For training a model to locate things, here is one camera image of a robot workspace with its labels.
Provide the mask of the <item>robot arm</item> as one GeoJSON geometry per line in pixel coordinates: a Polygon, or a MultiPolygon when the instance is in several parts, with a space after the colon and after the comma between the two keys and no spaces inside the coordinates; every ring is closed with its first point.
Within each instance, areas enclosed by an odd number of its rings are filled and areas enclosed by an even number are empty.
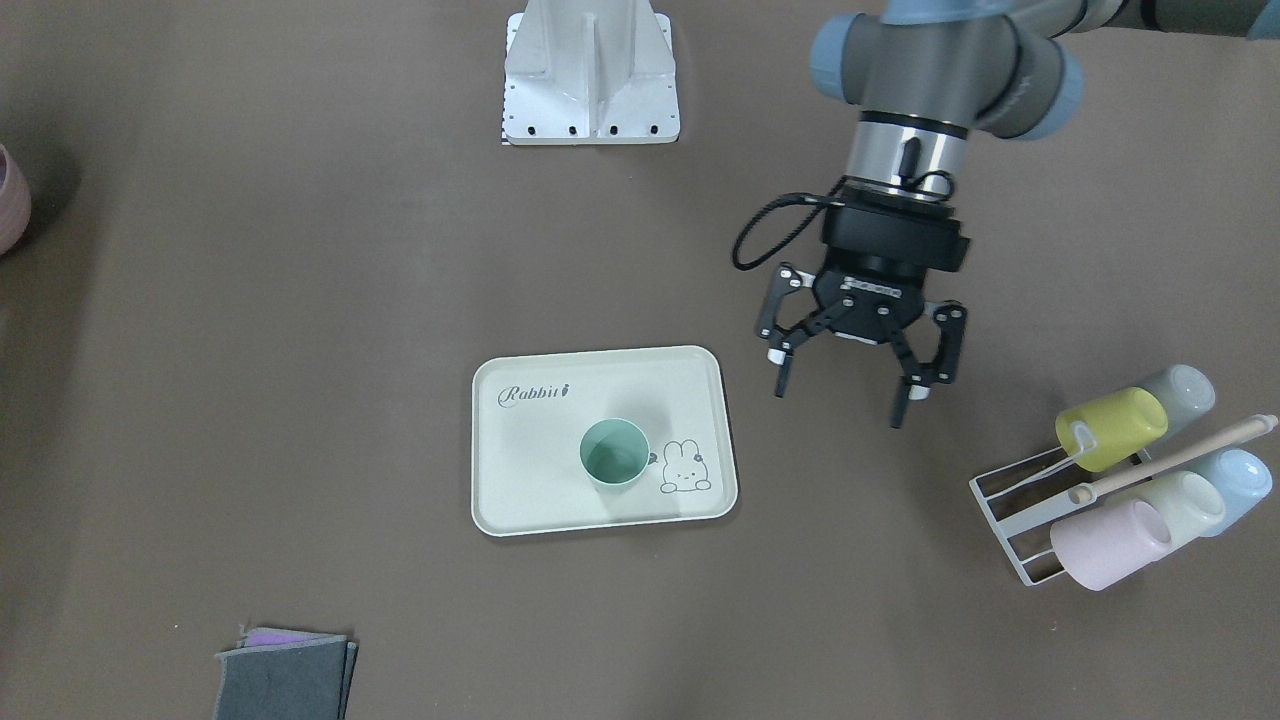
{"type": "Polygon", "coordinates": [[[785,395],[796,350],[829,333],[893,350],[908,405],[956,379],[966,309],[925,299],[929,272],[956,272],[969,238],[951,199],[974,131],[1032,141],[1076,111],[1084,76],[1060,44],[1098,28],[1277,37],[1275,1],[891,1],[829,19],[810,51],[818,90],[859,108],[847,165],[824,193],[785,193],[754,217],[804,206],[820,218],[818,272],[771,275],[755,334],[785,395]]]}

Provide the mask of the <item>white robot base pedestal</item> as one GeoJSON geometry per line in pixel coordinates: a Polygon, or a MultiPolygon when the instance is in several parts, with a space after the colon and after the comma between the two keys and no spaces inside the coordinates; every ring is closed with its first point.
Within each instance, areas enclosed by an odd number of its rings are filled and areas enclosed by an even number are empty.
{"type": "Polygon", "coordinates": [[[672,22],[649,1],[530,1],[506,23],[509,146],[673,143],[672,22]]]}

